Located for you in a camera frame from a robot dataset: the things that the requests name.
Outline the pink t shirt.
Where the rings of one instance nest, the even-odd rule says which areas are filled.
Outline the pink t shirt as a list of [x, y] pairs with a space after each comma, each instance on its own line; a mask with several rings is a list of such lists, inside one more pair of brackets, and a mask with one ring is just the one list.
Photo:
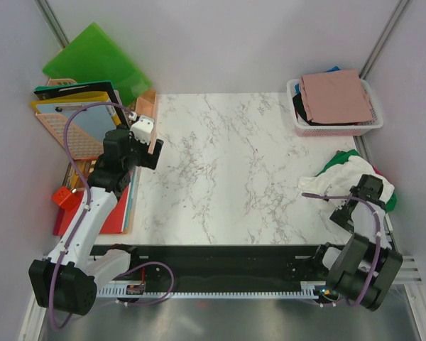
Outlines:
[[356, 69], [303, 75], [300, 94], [309, 123], [342, 125], [372, 120], [369, 97]]

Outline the white t shirt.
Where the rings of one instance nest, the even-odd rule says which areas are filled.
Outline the white t shirt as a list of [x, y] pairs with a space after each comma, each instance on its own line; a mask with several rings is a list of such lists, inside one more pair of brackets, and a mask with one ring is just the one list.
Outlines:
[[377, 174], [371, 164], [360, 156], [350, 156], [344, 164], [333, 165], [315, 177], [301, 177], [298, 188], [305, 193], [345, 196], [350, 193], [352, 186], [358, 185], [362, 175], [372, 175], [382, 180], [383, 192], [380, 200], [387, 204], [394, 194], [394, 185]]

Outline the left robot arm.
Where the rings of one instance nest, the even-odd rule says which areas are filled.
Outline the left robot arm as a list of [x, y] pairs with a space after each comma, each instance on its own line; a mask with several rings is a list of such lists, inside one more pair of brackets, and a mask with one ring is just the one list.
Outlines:
[[153, 153], [128, 129], [108, 131], [104, 152], [88, 176], [87, 187], [72, 221], [59, 244], [46, 259], [35, 260], [28, 270], [35, 299], [40, 307], [86, 315], [97, 292], [122, 275], [134, 279], [141, 261], [130, 247], [114, 246], [99, 260], [90, 262], [90, 252], [112, 210], [118, 204], [137, 167], [154, 170], [163, 149], [155, 142]]

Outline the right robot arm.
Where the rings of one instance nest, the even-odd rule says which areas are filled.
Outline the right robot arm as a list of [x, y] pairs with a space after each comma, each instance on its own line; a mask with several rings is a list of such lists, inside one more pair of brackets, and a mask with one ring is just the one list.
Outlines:
[[328, 289], [371, 311], [381, 306], [403, 262], [385, 236], [382, 193], [383, 181], [374, 175], [351, 186], [345, 203], [330, 215], [351, 238], [342, 249], [327, 246], [310, 267], [316, 278], [326, 279]]

